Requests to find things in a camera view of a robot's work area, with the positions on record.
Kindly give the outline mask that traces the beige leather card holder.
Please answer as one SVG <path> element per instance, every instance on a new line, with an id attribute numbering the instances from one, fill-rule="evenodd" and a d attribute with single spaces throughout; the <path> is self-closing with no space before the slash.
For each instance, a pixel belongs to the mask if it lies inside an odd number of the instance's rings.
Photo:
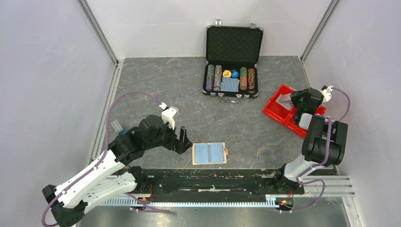
<path id="1" fill-rule="evenodd" d="M 195 166 L 226 164 L 227 155 L 224 142 L 194 143 L 192 146 L 192 164 Z"/>

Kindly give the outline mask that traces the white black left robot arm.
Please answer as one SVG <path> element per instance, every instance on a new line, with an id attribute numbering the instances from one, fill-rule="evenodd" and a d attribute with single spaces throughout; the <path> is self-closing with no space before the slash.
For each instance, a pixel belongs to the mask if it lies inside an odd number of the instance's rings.
<path id="1" fill-rule="evenodd" d="M 156 147 L 182 154 L 192 147 L 192 142 L 185 127 L 181 127 L 180 135 L 176 135 L 175 128 L 171 128 L 162 117 L 147 116 L 137 127 L 118 135 L 107 146 L 107 151 L 73 178 L 58 186 L 43 188 L 48 206 L 43 213 L 42 224 L 48 226 L 45 216 L 50 211 L 56 226 L 71 227 L 94 207 L 109 199 L 130 192 L 144 192 L 149 179 L 139 166 L 130 167 L 114 179 L 107 180 L 107 177 Z"/>

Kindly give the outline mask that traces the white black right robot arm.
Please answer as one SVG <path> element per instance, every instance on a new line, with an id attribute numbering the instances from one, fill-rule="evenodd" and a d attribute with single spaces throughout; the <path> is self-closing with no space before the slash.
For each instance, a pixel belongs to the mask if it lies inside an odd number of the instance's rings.
<path id="1" fill-rule="evenodd" d="M 306 129 L 301 154 L 292 162 L 284 164 L 273 177 L 273 187 L 285 193 L 301 186 L 303 178 L 313 171 L 330 165 L 338 165 L 344 158 L 348 125 L 341 120 L 316 114 L 317 108 L 331 99 L 334 86 L 321 90 L 307 88 L 279 95 L 277 101 L 291 102 L 296 108 L 294 122 Z"/>

